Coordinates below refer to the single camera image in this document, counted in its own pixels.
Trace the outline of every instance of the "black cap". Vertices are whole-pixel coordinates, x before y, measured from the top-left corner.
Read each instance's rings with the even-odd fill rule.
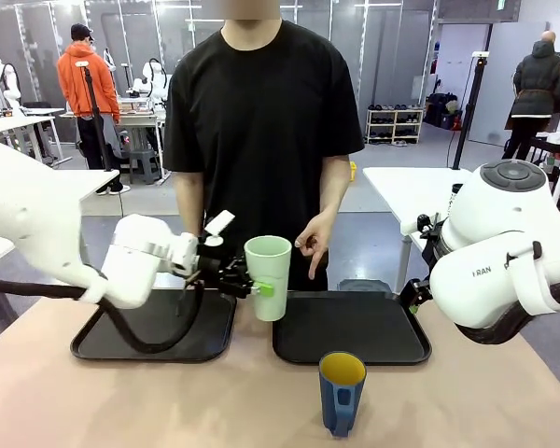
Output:
[[[85,37],[88,37],[90,40],[93,40],[93,37],[91,37],[91,31],[92,30],[83,23],[75,23],[71,26],[71,39],[83,40]]]

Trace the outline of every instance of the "black tray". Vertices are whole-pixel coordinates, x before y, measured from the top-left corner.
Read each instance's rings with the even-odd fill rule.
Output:
[[[316,365],[345,351],[371,366],[426,361],[431,344],[417,319],[392,293],[291,292],[287,313],[273,323],[273,350],[284,361]]]
[[[161,343],[183,325],[185,305],[192,300],[192,293],[187,292],[177,310],[182,290],[157,289],[141,308],[122,310],[122,314],[139,338],[148,343]],[[187,335],[170,350],[154,355],[134,351],[119,336],[110,318],[98,310],[71,342],[71,352],[76,357],[96,361],[209,361],[221,355],[229,345],[235,308],[235,298],[206,290],[201,309]]]

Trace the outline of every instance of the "light green cup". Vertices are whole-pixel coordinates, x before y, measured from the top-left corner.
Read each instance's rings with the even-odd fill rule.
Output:
[[[290,241],[279,236],[258,236],[245,243],[249,276],[255,283],[273,288],[272,296],[255,296],[255,316],[259,320],[272,322],[284,317],[291,251]]]

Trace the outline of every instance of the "person in dark puffer jacket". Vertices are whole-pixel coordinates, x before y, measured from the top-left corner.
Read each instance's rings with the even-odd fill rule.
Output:
[[[553,44],[556,34],[546,31],[514,74],[516,99],[511,110],[511,140],[502,159],[526,159],[530,141],[545,131],[552,118],[554,102],[560,100],[560,57]]]

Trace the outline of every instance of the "man's hand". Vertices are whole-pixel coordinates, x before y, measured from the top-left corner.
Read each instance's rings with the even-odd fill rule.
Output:
[[[324,211],[314,217],[305,230],[295,241],[295,247],[301,250],[305,257],[311,257],[309,266],[309,278],[315,279],[315,271],[319,261],[328,252],[329,238],[332,235],[332,227],[336,214],[330,210]]]

